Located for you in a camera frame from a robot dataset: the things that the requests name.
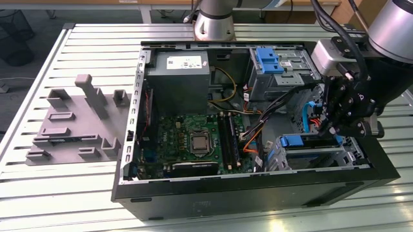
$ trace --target desk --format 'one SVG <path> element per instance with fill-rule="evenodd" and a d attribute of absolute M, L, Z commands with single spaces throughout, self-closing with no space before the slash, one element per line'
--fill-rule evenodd
<path fill-rule="evenodd" d="M 333 13 L 341 0 L 320 0 L 321 6 Z M 293 0 L 295 11 L 315 11 L 311 0 Z M 139 10 L 143 23 L 152 23 L 152 10 L 190 10 L 192 0 L 0 0 L 0 9 L 18 10 Z M 236 8 L 260 11 L 257 8 Z M 266 11 L 291 11 L 291 1 Z"/>
<path fill-rule="evenodd" d="M 236 25 L 238 41 L 317 41 L 336 36 L 315 25 Z M 111 202 L 115 162 L 30 167 L 25 164 L 41 129 L 53 88 L 79 92 L 75 76 L 90 73 L 105 94 L 133 92 L 141 41 L 193 41 L 185 24 L 81 24 L 65 29 L 0 143 L 0 231 L 412 231 L 413 99 L 387 107 L 380 140 L 401 178 L 329 207 L 200 218 L 139 221 Z"/>

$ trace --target label sticker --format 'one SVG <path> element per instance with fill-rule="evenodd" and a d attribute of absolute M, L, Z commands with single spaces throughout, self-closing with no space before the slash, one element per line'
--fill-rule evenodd
<path fill-rule="evenodd" d="M 258 156 L 256 156 L 256 163 L 258 164 L 258 166 L 264 166 L 264 160 Z"/>
<path fill-rule="evenodd" d="M 273 142 L 272 141 L 266 141 L 265 148 L 272 148 L 272 146 L 273 146 Z"/>
<path fill-rule="evenodd" d="M 250 101 L 250 95 L 248 93 L 245 93 L 245 101 Z"/>
<path fill-rule="evenodd" d="M 169 57 L 168 69 L 202 69 L 201 56 Z"/>
<path fill-rule="evenodd" d="M 292 66 L 292 63 L 289 61 L 282 61 L 281 64 L 282 66 Z"/>

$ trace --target green motherboard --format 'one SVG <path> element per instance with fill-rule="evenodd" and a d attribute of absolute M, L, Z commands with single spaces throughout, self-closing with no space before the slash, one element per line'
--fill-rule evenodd
<path fill-rule="evenodd" d="M 233 115 L 237 137 L 245 131 L 244 119 L 241 114 Z M 209 142 L 209 152 L 205 154 L 196 154 L 193 150 L 197 142 L 194 135 L 205 134 Z M 164 166 L 161 164 L 190 162 L 190 161 L 210 161 L 220 164 L 217 174 L 238 174 L 253 172 L 253 161 L 246 154 L 241 158 L 241 167 L 234 167 L 229 170 L 224 164 L 224 154 L 221 146 L 221 135 L 218 127 L 217 115 L 185 115 L 174 117 L 161 117 L 158 126 L 158 148 L 154 150 L 145 150 L 143 156 L 153 164 L 147 165 L 149 179 L 166 178 L 164 173 Z"/>

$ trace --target floor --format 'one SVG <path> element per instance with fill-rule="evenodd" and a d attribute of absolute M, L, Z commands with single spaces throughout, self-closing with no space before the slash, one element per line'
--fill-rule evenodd
<path fill-rule="evenodd" d="M 7 131 L 33 84 L 30 79 L 3 80 L 4 78 L 35 78 L 61 34 L 65 23 L 142 23 L 139 11 L 57 11 L 57 19 L 50 19 L 46 11 L 23 11 L 37 33 L 27 43 L 35 53 L 35 60 L 23 67 L 11 67 L 0 59 L 0 81 L 10 86 L 8 93 L 0 94 L 0 140 L 2 131 Z M 174 11 L 162 17 L 161 12 L 153 11 L 154 23 L 181 23 L 189 11 Z M 262 23 L 258 12 L 236 12 L 236 23 Z"/>

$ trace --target mesh bin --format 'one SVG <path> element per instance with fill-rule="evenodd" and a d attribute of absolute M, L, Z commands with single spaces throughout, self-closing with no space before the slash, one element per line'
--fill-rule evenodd
<path fill-rule="evenodd" d="M 11 66 L 22 66 L 34 60 L 34 52 L 19 34 L 10 35 L 0 28 L 0 58 Z"/>
<path fill-rule="evenodd" d="M 27 41 L 35 36 L 35 32 L 22 10 L 0 10 L 0 28 L 3 28 L 18 41 Z"/>

